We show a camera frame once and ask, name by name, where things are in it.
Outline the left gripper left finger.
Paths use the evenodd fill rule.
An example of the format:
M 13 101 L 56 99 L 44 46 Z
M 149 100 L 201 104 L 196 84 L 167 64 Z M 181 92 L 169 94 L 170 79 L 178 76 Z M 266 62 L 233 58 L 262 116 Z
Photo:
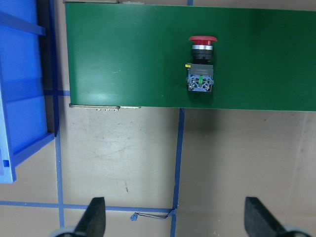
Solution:
M 103 237 L 106 228 L 104 197 L 94 197 L 73 232 L 75 237 Z

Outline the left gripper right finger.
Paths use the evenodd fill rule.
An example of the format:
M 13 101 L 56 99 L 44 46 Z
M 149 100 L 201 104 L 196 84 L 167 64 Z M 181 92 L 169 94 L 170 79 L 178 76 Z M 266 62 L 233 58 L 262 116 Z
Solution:
M 293 237 L 257 197 L 246 197 L 244 227 L 249 237 Z

